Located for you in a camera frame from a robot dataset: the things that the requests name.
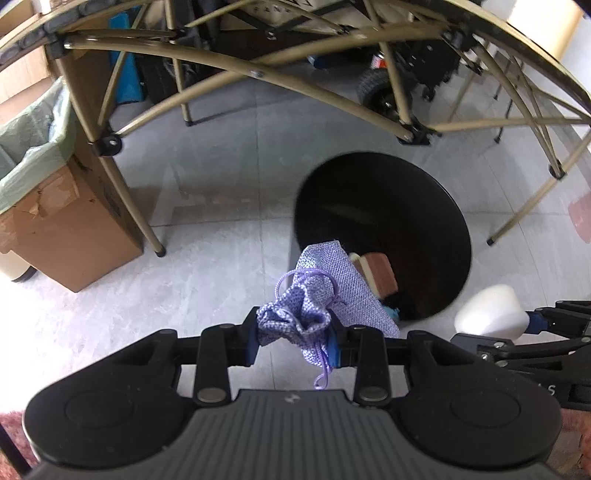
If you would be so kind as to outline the blue bag under table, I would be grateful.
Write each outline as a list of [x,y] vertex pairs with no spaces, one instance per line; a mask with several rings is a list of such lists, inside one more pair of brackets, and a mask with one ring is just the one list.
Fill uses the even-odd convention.
[[[137,19],[140,7],[132,7],[130,10],[118,13],[108,20],[110,29],[127,29]],[[126,53],[123,59],[119,79],[115,88],[115,104],[141,102],[145,98],[135,58],[132,53]]]

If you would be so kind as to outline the red scouring sponge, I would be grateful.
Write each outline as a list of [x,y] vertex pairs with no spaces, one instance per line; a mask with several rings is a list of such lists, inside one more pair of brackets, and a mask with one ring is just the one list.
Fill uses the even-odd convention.
[[390,260],[384,253],[370,252],[362,256],[351,253],[349,261],[379,300],[384,300],[399,291]]

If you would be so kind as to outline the purple drawstring pouch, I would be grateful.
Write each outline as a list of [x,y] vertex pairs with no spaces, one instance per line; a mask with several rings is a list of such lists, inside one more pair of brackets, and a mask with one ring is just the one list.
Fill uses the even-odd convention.
[[325,329],[332,317],[345,327],[361,325],[387,338],[400,336],[398,325],[337,240],[308,245],[294,269],[280,277],[273,301],[257,311],[259,344],[286,339],[299,347],[308,363],[322,369],[314,388],[325,389],[334,370],[325,347]]

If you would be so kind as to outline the black round trash bin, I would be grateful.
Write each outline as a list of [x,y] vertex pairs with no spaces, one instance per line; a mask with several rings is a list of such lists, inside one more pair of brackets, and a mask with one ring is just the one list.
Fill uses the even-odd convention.
[[312,170],[297,192],[294,236],[300,248],[337,240],[347,253],[385,254],[398,283],[386,304],[407,322],[446,310],[471,269],[456,201],[429,173],[385,153],[346,153]]

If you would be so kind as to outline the brown cardboard box with bag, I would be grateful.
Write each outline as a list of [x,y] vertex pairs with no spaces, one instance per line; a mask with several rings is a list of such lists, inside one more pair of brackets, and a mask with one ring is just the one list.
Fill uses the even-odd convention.
[[1,251],[72,292],[143,252],[61,80],[1,128]]

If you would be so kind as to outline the black wheeled cart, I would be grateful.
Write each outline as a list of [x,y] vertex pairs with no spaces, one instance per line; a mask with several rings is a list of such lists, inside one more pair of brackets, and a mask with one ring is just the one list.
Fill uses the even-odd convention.
[[480,75],[482,67],[468,58],[469,49],[475,45],[459,29],[446,30],[434,39],[405,40],[391,42],[389,52],[383,52],[387,61],[386,69],[370,69],[363,72],[358,85],[358,97],[363,107],[394,121],[401,121],[399,102],[391,84],[389,65],[393,64],[399,75],[399,85],[406,96],[407,114],[411,120],[413,94],[421,86],[422,98],[434,100],[436,89],[451,80],[465,64],[472,73]]

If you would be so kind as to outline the white foam block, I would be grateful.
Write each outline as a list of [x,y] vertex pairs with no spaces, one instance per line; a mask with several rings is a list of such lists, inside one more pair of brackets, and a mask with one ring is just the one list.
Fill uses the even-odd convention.
[[498,284],[481,290],[458,311],[457,333],[517,340],[527,330],[529,315],[514,289]]

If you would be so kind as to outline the red soda can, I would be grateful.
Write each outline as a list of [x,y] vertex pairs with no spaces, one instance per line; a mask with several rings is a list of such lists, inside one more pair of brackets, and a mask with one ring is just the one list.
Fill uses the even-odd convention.
[[387,61],[383,52],[378,52],[373,56],[372,62],[370,62],[370,69],[386,69]]

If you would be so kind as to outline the pink fluffy rug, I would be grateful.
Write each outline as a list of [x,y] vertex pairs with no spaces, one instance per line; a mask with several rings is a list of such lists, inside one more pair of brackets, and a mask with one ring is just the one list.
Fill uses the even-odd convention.
[[[27,460],[31,467],[38,464],[38,460],[33,453],[31,444],[25,435],[23,429],[23,413],[9,412],[1,414],[1,424],[5,431],[17,446],[23,457]],[[16,470],[10,465],[6,456],[1,454],[1,478],[2,479],[18,479],[19,475]]]

